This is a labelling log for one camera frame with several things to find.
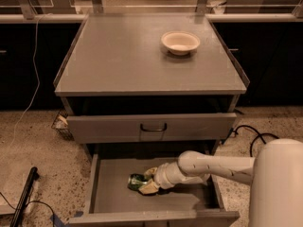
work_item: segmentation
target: black cabinet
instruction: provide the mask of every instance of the black cabinet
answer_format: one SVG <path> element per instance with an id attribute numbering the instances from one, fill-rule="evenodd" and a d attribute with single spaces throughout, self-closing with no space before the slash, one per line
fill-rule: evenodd
<path id="1" fill-rule="evenodd" d="M 79 23 L 38 25 L 35 62 L 40 87 L 32 109 L 62 107 L 53 80 L 79 27 Z M 0 25 L 0 110 L 22 110 L 29 105 L 38 84 L 35 41 L 35 24 Z"/>
<path id="2" fill-rule="evenodd" d="M 303 103 L 302 23 L 215 23 L 250 79 L 240 105 Z"/>

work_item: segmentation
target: floor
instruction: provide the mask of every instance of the floor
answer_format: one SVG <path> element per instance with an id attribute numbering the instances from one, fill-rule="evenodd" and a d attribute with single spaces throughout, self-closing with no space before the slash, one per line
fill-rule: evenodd
<path id="1" fill-rule="evenodd" d="M 129 3 L 130 0 L 104 0 L 107 5 Z M 196 0 L 175 0 L 174 4 L 195 4 Z M 90 1 L 77 1 L 89 4 Z M 133 0 L 133 4 L 144 0 Z M 270 132 L 280 138 L 303 141 L 303 107 L 237 107 L 238 125 L 250 125 L 260 132 Z M 39 200 L 52 207 L 58 218 L 68 220 L 81 212 L 90 178 L 91 157 L 85 147 L 66 140 L 52 129 L 58 110 L 0 112 L 0 192 L 14 206 L 18 203 L 27 175 L 34 166 L 40 178 L 35 182 L 31 200 Z M 249 146 L 256 136 L 242 128 L 239 135 L 231 135 L 220 145 L 216 155 L 249 156 Z M 255 154 L 262 148 L 255 146 Z M 239 211 L 241 217 L 232 227 L 248 226 L 249 186 L 218 178 L 227 210 Z M 12 212 L 0 197 L 0 213 Z M 52 226 L 50 209 L 39 203 L 31 203 L 26 209 L 22 226 Z M 11 215 L 0 217 L 0 226 L 9 226 Z"/>

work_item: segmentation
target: white robotic arm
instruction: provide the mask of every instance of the white robotic arm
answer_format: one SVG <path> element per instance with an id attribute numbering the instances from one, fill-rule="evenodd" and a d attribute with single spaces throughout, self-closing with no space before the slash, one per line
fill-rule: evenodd
<path id="1" fill-rule="evenodd" d="M 303 226 L 303 143 L 278 139 L 255 158 L 182 153 L 177 162 L 148 170 L 138 190 L 155 193 L 178 183 L 203 183 L 214 174 L 251 185 L 249 227 Z"/>

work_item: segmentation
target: white bowl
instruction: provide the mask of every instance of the white bowl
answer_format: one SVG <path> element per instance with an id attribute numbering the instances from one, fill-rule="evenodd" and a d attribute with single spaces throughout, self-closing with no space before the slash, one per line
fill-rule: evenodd
<path id="1" fill-rule="evenodd" d="M 161 43 L 172 54 L 184 56 L 197 49 L 200 45 L 200 39 L 192 33 L 172 31 L 161 37 Z"/>

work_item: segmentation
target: terrazzo floor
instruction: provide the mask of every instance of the terrazzo floor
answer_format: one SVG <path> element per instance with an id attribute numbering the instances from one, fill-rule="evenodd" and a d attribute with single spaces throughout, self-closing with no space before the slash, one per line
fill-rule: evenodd
<path id="1" fill-rule="evenodd" d="M 239 107 L 235 127 L 250 125 L 260 132 L 303 142 L 303 107 Z M 49 204 L 59 219 L 67 224 L 81 212 L 89 182 L 91 158 L 85 147 L 68 141 L 51 128 L 58 111 L 29 111 L 15 128 L 22 112 L 0 112 L 0 191 L 16 205 L 27 175 L 38 167 L 40 178 L 35 182 L 31 200 Z M 256 135 L 245 128 L 231 135 L 220 145 L 216 155 L 249 156 L 249 146 Z M 263 147 L 256 143 L 254 154 Z M 218 178 L 226 210 L 236 210 L 241 217 L 232 227 L 248 224 L 250 187 Z M 0 198 L 0 206 L 6 205 Z M 52 226 L 50 210 L 32 203 L 24 214 L 22 226 Z M 9 226 L 11 215 L 0 217 L 0 226 Z"/>

